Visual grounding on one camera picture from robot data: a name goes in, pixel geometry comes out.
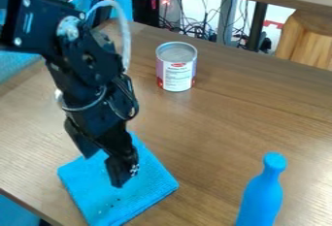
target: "bottle cap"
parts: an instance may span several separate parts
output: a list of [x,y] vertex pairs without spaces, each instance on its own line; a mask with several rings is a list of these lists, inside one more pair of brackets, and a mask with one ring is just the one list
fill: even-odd
[[287,159],[278,152],[268,152],[264,156],[264,165],[275,171],[282,172],[287,167]]

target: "tin can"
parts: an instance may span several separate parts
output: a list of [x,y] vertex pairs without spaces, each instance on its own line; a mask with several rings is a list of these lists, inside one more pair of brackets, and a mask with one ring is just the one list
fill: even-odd
[[185,91],[195,84],[196,47],[182,42],[170,42],[160,45],[155,53],[159,87],[168,91]]

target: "robotic arm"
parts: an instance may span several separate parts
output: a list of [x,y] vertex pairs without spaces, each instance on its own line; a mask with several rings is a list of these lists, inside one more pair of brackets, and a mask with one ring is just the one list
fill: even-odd
[[93,32],[85,14],[66,0],[7,0],[0,50],[39,53],[59,90],[67,133],[81,153],[102,148],[112,185],[121,187],[139,169],[126,121],[139,110],[122,56],[110,39]]

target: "wooden table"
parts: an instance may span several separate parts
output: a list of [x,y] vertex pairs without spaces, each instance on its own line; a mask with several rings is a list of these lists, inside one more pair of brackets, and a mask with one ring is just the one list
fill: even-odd
[[[180,189],[130,225],[232,225],[246,182],[270,150],[289,161],[277,225],[332,225],[331,73],[140,24],[132,31],[130,76],[141,111],[129,129]],[[166,41],[198,48],[191,90],[157,87],[154,50]],[[54,225],[84,225],[55,174],[78,151],[53,91],[42,65],[0,87],[0,187]]]

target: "blue plastic bottle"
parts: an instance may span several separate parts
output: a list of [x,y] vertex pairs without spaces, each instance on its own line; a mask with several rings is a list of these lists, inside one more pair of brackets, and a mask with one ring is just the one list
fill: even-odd
[[287,160],[277,152],[269,152],[263,161],[262,174],[246,187],[236,226],[271,226],[282,206],[279,175],[286,168]]

